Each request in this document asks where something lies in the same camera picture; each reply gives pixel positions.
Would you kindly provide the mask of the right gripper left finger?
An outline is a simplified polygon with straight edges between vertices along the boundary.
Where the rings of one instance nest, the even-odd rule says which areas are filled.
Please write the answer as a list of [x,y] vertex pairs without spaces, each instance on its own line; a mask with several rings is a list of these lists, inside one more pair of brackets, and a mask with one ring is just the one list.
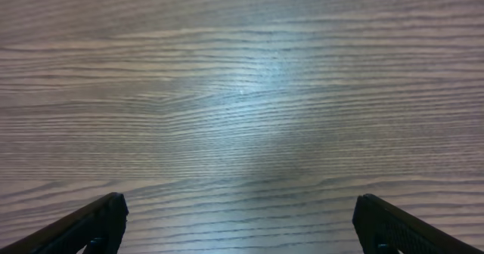
[[112,192],[1,249],[1,254],[117,254],[129,214]]

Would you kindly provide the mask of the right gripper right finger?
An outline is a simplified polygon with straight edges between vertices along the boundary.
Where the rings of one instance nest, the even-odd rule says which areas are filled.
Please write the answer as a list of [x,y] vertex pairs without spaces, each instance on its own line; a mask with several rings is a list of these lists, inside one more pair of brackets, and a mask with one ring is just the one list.
[[483,254],[373,194],[358,197],[352,223],[364,254]]

